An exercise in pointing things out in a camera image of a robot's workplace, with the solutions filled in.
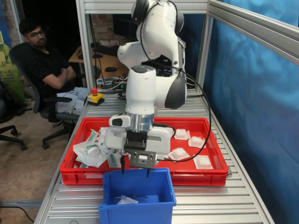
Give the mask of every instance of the blue plastic bin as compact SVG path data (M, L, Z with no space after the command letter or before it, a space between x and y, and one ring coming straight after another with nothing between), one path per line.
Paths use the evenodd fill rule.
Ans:
M168 168L121 170L103 175L103 205L100 224L171 224L172 207L177 201ZM117 204L121 195L136 196L138 204Z

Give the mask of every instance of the wooden desk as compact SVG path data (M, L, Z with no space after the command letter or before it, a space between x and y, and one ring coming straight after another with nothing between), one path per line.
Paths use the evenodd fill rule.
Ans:
M78 47L78 49L75 51L75 53L70 57L69 62L84 64L84 60L78 59L78 52L81 49L82 49L81 46ZM100 61L101 61L102 69L103 69L104 78L118 77L118 76L122 76L123 74L125 74L126 76L128 75L129 69L124 64L122 64L120 62L120 60L118 60L117 57L110 56L110 55L104 55L104 54L101 54L101 55L103 55L103 57L100 58ZM97 59L97 67L100 69L100 63L99 63L98 59ZM118 69L116 71L106 72L105 68L107 68L107 67L115 67Z

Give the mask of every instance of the red crate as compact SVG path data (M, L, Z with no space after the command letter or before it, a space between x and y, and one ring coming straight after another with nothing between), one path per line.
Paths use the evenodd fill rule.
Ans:
M73 145L85 141L90 135L90 129L99 130L100 127L107 127L109 118L84 118L71 142L71 145L60 166L60 171L64 184L102 184L102 175L106 172L117 170L119 168L109 168L105 161L99 168L73 168L77 155L73 152ZM192 136L201 136L205 138L209 130L209 123L206 118L155 118L155 122L171 125L175 129L181 128L190 131ZM199 148L189 147L188 140L171 139L171 151L182 147L193 156ZM228 174L228 166L219 149L217 141L211 131L201 155L208 155L213 169L196 169L194 161L170 162L160 161L157 168L168 167L171 173L173 185L188 186L223 186L225 185ZM129 169L129 160L126 156L125 166Z

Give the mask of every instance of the man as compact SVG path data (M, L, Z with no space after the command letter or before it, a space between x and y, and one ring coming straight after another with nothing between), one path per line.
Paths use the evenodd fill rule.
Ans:
M25 56L28 57L25 69L41 97L72 98L69 103L56 103L56 111L80 114L88 92L86 88L75 87L74 69L57 50L47 47L45 31L38 22L24 19L20 22L19 29L32 49L29 55Z

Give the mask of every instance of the red button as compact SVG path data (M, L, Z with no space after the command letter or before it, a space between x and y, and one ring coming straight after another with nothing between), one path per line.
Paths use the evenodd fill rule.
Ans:
M98 94L98 88L92 88L92 95L96 96Z

